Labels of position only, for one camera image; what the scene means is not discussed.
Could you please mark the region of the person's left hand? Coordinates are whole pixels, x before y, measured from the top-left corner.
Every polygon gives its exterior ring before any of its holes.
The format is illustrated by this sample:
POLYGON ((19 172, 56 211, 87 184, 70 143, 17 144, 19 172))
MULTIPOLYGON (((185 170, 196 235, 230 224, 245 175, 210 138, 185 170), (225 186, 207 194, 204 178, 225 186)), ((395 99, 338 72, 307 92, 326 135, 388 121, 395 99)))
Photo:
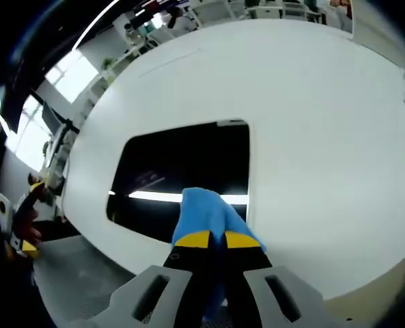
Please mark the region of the person's left hand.
POLYGON ((37 245, 42 239, 41 233, 33 227, 33 220, 37 217, 38 211, 31 208, 18 224, 18 237, 32 245, 37 245))

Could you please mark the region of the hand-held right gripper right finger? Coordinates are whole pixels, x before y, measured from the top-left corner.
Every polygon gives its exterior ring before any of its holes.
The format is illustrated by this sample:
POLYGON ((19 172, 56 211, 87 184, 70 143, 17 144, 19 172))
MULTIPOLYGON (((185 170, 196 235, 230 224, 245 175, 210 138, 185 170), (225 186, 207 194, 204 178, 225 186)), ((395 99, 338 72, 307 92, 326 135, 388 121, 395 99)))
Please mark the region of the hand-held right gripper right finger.
POLYGON ((284 266, 273 266, 259 242, 225 233, 225 296, 235 327, 351 327, 332 316, 322 295, 284 266))

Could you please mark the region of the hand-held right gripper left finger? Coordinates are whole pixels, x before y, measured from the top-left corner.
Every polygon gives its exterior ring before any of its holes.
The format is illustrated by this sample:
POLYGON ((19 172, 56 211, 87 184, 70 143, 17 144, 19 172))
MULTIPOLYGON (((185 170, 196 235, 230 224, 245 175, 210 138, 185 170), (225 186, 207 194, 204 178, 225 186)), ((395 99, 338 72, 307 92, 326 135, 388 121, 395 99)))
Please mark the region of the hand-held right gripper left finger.
POLYGON ((210 232, 181 238, 162 266, 150 266, 111 294, 86 327, 200 327, 210 298, 210 232))

